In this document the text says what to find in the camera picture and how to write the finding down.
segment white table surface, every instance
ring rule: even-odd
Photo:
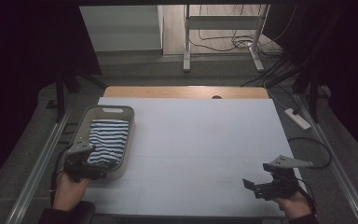
[[[97,213],[284,217],[242,184],[271,182],[262,163],[293,157],[272,100],[102,97],[99,105],[131,106],[135,132],[125,174],[87,189]]]

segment metal frame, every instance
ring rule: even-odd
[[[62,130],[65,126],[66,121],[69,118],[69,114],[72,111],[72,105],[74,103],[73,99],[68,101],[68,110],[66,110],[62,116],[60,122],[55,123],[51,131],[50,136],[46,144],[43,146],[43,149],[34,163],[34,167],[25,181],[24,187],[21,190],[19,197],[17,198],[13,208],[11,209],[10,214],[7,217],[6,224],[12,223],[21,223],[22,219],[25,216],[25,213],[28,210],[29,204],[31,203],[34,193],[39,185],[40,179],[43,176],[43,173],[48,166],[50,157],[54,151],[54,148],[57,145],[57,142],[60,138]]]
[[[297,101],[299,102],[301,111],[304,112],[304,116],[306,120],[310,123],[310,126],[312,126],[313,130],[315,131],[316,138],[324,143],[326,146],[330,148],[331,151],[331,170],[336,177],[336,180],[341,187],[342,192],[344,193],[345,197],[347,198],[351,209],[353,213],[356,215],[358,220],[358,191],[356,187],[353,185],[352,181],[348,177],[348,175],[345,173],[345,170],[341,163],[339,162],[336,153],[334,152],[334,148],[330,145],[329,141],[327,140],[326,136],[324,135],[324,131],[321,128],[321,126],[318,123],[315,123],[313,121],[313,118],[311,117],[310,113],[308,112],[306,108],[306,100],[304,97],[300,97],[298,94],[295,94],[295,97]]]
[[[253,43],[248,45],[257,72],[264,72],[264,66],[257,53],[257,43],[266,20],[269,5],[265,5],[260,16],[192,16],[190,5],[186,5],[186,36],[183,70],[190,71],[190,30],[255,30]]]

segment gray plastic basket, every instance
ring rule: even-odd
[[[116,167],[111,168],[107,174],[108,178],[119,178],[124,174],[127,166],[127,160],[130,153],[131,141],[135,127],[134,116],[135,113],[133,109],[126,105],[92,105],[87,108],[83,114],[83,117],[76,128],[71,143],[74,143],[78,140],[85,142],[89,141],[90,125],[94,119],[121,119],[128,121],[128,136],[124,146],[121,162]]]

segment aluminum rail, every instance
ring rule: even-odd
[[[43,149],[37,158],[31,173],[25,181],[24,187],[22,188],[17,201],[15,202],[9,216],[7,217],[7,221],[5,222],[6,224],[16,224],[22,222],[22,219],[27,212],[28,206],[34,197],[34,193],[37,189],[37,186],[39,185],[40,179],[42,178],[42,175],[48,166],[48,162],[54,151],[54,148],[57,145],[65,123],[69,118],[69,114],[72,111],[74,99],[69,98],[67,102],[68,109],[63,114],[61,121],[54,124],[46,144],[43,146]]]
[[[341,187],[342,191],[344,192],[344,195],[347,198],[347,200],[351,206],[351,209],[353,210],[353,213],[356,215],[356,217],[358,219],[358,191],[357,191],[356,187],[353,185],[350,178],[345,173],[345,170],[344,170],[343,166],[341,165],[341,163],[339,162],[333,147],[329,143],[327,137],[324,135],[323,129],[321,128],[321,126],[318,123],[315,123],[313,121],[313,118],[310,116],[309,111],[305,107],[305,105],[307,103],[305,102],[304,97],[300,97],[298,94],[295,94],[295,98],[299,102],[301,111],[303,111],[303,113],[304,113],[304,117],[310,123],[310,126],[312,126],[317,139],[330,148],[331,156],[332,156],[330,168],[331,168],[334,176],[336,177],[336,180],[337,180],[339,186]]]

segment metal stand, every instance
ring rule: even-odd
[[[264,72],[263,64],[257,54],[257,43],[263,29],[269,5],[265,5],[260,16],[192,16],[190,5],[186,5],[186,39],[183,70],[190,71],[190,30],[255,30],[253,44],[249,51],[257,72]]]

